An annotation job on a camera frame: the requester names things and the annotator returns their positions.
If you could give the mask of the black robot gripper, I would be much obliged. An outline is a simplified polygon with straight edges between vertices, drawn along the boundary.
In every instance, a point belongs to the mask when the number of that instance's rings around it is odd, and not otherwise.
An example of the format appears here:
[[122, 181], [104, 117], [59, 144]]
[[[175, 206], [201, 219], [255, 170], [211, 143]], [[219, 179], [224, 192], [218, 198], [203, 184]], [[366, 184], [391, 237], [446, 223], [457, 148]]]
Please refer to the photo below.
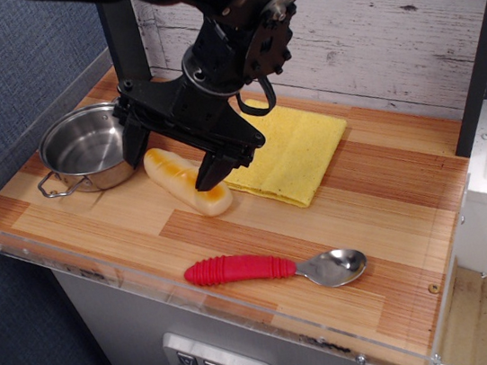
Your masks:
[[211, 191], [239, 166], [248, 166], [266, 138], [235, 111], [228, 97], [200, 88], [183, 66], [169, 82], [123, 79], [114, 116], [123, 126], [122, 155], [136, 168], [150, 133], [158, 133], [205, 152], [195, 188]]

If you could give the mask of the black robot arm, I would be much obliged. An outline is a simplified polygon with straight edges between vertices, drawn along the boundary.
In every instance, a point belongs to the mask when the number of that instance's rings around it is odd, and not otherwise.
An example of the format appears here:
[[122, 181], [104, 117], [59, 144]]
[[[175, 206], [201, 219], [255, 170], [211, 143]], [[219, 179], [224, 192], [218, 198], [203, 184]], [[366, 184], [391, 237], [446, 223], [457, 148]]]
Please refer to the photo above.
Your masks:
[[[45, 0], [105, 4], [119, 0]], [[114, 114], [124, 129], [125, 161], [136, 165], [151, 133], [198, 148], [204, 158], [195, 187], [208, 191], [231, 171], [249, 165], [265, 143], [249, 116], [265, 116], [230, 98], [257, 82], [274, 107], [276, 94], [268, 80], [290, 59], [289, 27], [297, 0], [140, 0], [148, 4], [187, 4], [198, 9], [203, 23], [198, 38], [182, 58], [182, 74], [162, 83], [123, 79]]]

